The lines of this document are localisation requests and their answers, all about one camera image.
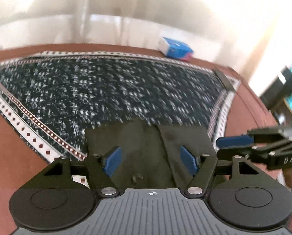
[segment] silver screw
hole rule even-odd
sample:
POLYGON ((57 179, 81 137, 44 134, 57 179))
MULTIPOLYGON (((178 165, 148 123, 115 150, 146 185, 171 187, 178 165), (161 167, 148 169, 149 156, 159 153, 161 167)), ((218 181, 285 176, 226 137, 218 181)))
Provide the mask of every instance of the silver screw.
POLYGON ((105 187, 101 190, 101 193, 104 195, 113 195, 117 192, 117 190, 113 187, 105 187))
POLYGON ((188 188, 187 191, 188 193, 194 194, 194 195, 201 194, 203 192, 203 190, 200 187, 196 187, 196 186, 188 188))

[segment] blue box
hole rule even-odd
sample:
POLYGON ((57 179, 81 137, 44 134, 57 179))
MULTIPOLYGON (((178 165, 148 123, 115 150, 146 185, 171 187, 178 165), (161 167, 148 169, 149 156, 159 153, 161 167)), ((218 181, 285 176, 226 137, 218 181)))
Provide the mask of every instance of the blue box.
POLYGON ((169 58, 187 61, 193 56, 193 50, 184 42, 165 37, 159 40, 159 50, 169 58))

